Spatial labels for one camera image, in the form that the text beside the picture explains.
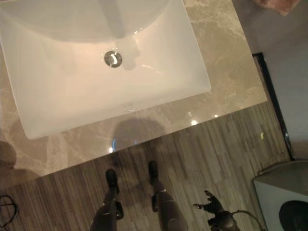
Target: rectangular sink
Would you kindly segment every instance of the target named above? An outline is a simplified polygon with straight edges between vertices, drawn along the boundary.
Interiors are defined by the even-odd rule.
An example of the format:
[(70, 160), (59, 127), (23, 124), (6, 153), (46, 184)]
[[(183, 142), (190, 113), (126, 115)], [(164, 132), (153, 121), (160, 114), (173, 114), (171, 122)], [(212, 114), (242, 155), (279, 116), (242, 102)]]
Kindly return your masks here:
[(7, 1), (0, 23), (29, 139), (211, 88), (181, 0)]

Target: wooden floor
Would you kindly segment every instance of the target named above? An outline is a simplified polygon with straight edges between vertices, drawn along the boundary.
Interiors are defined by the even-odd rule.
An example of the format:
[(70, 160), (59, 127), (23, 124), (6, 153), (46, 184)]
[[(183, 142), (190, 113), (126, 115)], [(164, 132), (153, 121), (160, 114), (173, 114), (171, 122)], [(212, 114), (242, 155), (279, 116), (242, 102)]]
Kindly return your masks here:
[[(151, 210), (147, 163), (156, 160), (160, 178), (178, 201), (191, 231), (209, 231), (205, 203), (210, 190), (226, 209), (247, 209), (262, 219), (252, 179), (261, 169), (288, 160), (270, 103), (263, 103), (63, 171), (6, 189), (19, 205), (9, 231), (86, 231), (101, 206), (105, 171), (118, 173), (125, 217), (119, 231), (158, 231)], [(235, 215), (243, 231), (258, 230)]]

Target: sink drain stopper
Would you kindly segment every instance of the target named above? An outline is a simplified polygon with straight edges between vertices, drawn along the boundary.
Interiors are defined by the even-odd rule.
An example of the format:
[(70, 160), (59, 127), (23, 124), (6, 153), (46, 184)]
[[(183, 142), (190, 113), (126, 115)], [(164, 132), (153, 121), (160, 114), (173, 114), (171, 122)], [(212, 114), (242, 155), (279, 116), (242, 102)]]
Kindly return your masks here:
[(117, 51), (108, 51), (104, 56), (104, 60), (110, 67), (118, 67), (122, 64), (122, 56)]

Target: black cable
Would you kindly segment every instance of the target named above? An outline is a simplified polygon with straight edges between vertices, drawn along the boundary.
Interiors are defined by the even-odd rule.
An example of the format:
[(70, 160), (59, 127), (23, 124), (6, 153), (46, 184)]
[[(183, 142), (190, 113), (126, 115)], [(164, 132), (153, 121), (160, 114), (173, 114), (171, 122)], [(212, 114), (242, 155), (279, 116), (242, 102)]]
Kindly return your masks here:
[(246, 211), (246, 210), (237, 210), (236, 212), (233, 212), (231, 213), (231, 215), (233, 216), (234, 214), (237, 214), (237, 213), (245, 213), (245, 214), (248, 214), (249, 216), (251, 216), (253, 219), (255, 219), (255, 221), (258, 223), (259, 227), (260, 227), (260, 230), (261, 231), (266, 231), (266, 229), (264, 229), (260, 223), (260, 221), (250, 212)]
[(13, 207), (14, 207), (14, 213), (13, 213), (12, 217), (9, 219), (9, 221), (7, 221), (7, 222), (4, 223), (4, 224), (2, 224), (2, 223), (0, 222), (0, 228), (4, 229), (5, 231), (8, 231), (8, 230), (6, 229), (6, 226), (7, 226), (8, 224), (10, 224), (10, 223), (13, 221), (13, 219), (15, 218), (15, 216), (16, 216), (16, 214), (17, 214), (17, 211), (18, 211), (18, 206), (17, 206), (17, 204), (14, 202), (14, 200), (13, 200), (9, 195), (0, 195), (0, 202), (1, 202), (1, 199), (2, 199), (2, 198), (9, 198), (11, 202), (10, 202), (10, 203), (0, 204), (0, 212), (1, 212), (1, 207), (5, 207), (5, 206), (13, 206)]

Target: marble countertop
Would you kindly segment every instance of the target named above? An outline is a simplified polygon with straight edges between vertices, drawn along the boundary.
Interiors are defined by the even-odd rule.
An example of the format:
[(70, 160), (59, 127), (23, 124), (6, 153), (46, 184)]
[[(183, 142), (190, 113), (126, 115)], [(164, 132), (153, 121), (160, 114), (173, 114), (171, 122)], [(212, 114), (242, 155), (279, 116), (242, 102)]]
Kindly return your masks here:
[(0, 188), (267, 100), (232, 2), (184, 2), (212, 85), (210, 92), (201, 95), (28, 140), (14, 103), (3, 55), (0, 54)]

